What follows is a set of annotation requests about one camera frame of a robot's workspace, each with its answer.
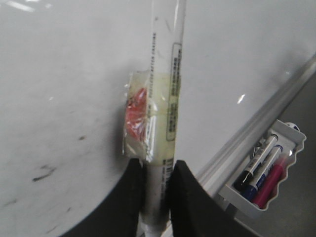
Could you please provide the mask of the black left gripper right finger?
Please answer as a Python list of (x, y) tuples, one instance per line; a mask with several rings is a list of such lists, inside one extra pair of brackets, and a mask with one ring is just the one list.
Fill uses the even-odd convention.
[(175, 237), (255, 237), (209, 196), (183, 160), (169, 183), (169, 208)]

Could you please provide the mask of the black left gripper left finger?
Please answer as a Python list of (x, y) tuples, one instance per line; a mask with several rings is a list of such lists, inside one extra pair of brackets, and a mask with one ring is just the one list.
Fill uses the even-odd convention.
[(63, 237), (135, 237), (144, 196), (142, 166), (137, 158), (128, 165), (107, 197)]

